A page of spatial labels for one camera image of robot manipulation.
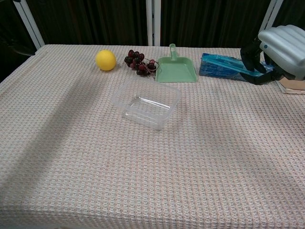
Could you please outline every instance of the blue package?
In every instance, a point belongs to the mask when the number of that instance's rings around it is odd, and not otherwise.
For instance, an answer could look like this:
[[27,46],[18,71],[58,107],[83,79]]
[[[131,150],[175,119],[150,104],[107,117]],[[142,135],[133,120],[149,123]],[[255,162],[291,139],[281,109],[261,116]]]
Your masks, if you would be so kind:
[[[266,68],[267,72],[272,70],[272,66],[266,65],[264,62],[262,64]],[[199,75],[246,81],[240,75],[240,72],[254,77],[262,75],[262,73],[257,70],[254,72],[248,71],[243,62],[234,57],[208,53],[202,54]]]

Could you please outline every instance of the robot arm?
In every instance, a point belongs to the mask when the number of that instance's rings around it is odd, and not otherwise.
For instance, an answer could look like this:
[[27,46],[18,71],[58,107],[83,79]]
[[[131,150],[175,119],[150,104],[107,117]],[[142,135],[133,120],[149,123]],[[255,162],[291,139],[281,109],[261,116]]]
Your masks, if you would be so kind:
[[[264,52],[265,63],[273,66],[268,73],[260,63],[261,52]],[[254,72],[256,69],[263,73],[259,77],[240,73],[250,83],[264,84],[283,77],[305,80],[305,31],[296,26],[263,30],[251,44],[240,50],[240,54],[247,70]]]

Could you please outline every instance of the green dustpan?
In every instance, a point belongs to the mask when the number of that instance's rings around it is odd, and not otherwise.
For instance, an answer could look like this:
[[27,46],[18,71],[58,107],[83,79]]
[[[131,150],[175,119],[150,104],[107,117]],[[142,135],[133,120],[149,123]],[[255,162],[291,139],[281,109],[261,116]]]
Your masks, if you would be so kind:
[[177,57],[175,44],[170,44],[171,57],[158,59],[156,72],[158,82],[196,82],[197,76],[191,59]]

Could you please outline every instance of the white tablecloth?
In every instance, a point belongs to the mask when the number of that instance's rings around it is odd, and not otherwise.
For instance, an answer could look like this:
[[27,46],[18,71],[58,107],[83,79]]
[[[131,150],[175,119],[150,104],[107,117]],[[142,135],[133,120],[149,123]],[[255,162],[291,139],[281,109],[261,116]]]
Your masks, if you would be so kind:
[[[95,54],[117,66],[102,72]],[[162,131],[110,98],[168,47],[46,45],[0,84],[0,227],[305,228],[305,96],[198,76]],[[198,73],[203,52],[177,47]]]

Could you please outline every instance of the black curtain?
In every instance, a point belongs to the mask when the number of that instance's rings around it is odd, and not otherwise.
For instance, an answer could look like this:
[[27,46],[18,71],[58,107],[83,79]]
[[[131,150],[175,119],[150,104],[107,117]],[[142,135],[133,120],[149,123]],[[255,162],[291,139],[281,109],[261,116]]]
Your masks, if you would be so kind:
[[284,0],[273,26],[295,25],[305,30],[305,1]]
[[270,0],[162,0],[161,45],[242,47],[260,29]]
[[28,53],[36,50],[13,1],[0,1],[0,82],[28,59],[14,46]]
[[46,44],[147,45],[143,0],[27,0]]

